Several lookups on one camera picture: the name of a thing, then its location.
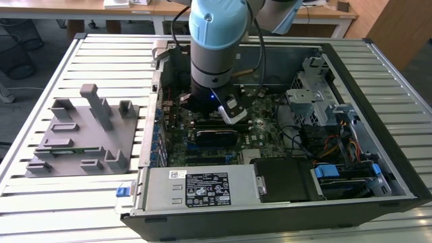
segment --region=power supply label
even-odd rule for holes
[[[188,174],[185,182],[189,208],[231,205],[228,173]]]

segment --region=motherboard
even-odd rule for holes
[[[225,124],[217,111],[201,114],[184,109],[180,96],[165,99],[168,166],[239,165],[253,158],[287,156],[275,121],[279,98],[280,94],[263,94],[235,125]]]

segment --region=circuit board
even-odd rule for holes
[[[276,127],[275,110],[280,95],[265,95],[256,99],[248,109],[248,116],[233,126],[225,125],[217,111],[205,119],[200,113],[192,113],[177,104],[180,99],[165,101],[164,114],[168,132],[168,167],[237,165],[244,164],[244,149],[259,149],[260,157],[287,156],[283,135]],[[217,129],[237,131],[237,143],[231,147],[200,147],[196,144],[196,132],[217,130],[208,124],[220,124]],[[203,163],[191,163],[195,158]]]

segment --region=metal slatted surface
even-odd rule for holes
[[[151,48],[157,39],[168,40],[165,36],[91,34],[84,41],[73,42],[76,47],[69,49],[69,55],[39,101],[41,107],[37,109],[36,105],[29,117],[29,120],[35,118],[33,123],[28,121],[24,125],[7,156],[12,163],[0,183],[1,242],[144,242],[119,219],[117,213],[131,207],[131,201],[128,198],[117,200],[115,190],[137,177],[139,142],[144,134],[147,96],[153,75],[149,67]],[[391,66],[381,62],[371,46],[360,40],[275,37],[268,40],[329,42],[333,45],[397,144],[432,189],[431,113],[412,88],[393,76]],[[108,97],[109,104],[129,99],[140,106],[131,171],[125,175],[27,179],[25,166],[52,118],[47,109],[53,98],[60,97],[71,98],[75,105],[85,105],[87,101],[79,95],[84,83],[99,86],[99,95]],[[340,92],[349,102],[343,89]],[[431,206],[428,204],[409,212],[385,215],[356,228],[239,236],[200,242],[292,242],[312,241],[312,238],[320,238],[324,242],[375,242],[393,234],[399,235],[397,239],[431,242]],[[395,230],[409,232],[400,234]]]

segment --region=mesh trash bin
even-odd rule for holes
[[[20,38],[25,50],[36,50],[43,46],[43,40],[31,19],[0,19],[0,25],[8,34]]]
[[[11,79],[25,78],[36,71],[16,35],[0,35],[0,70]]]

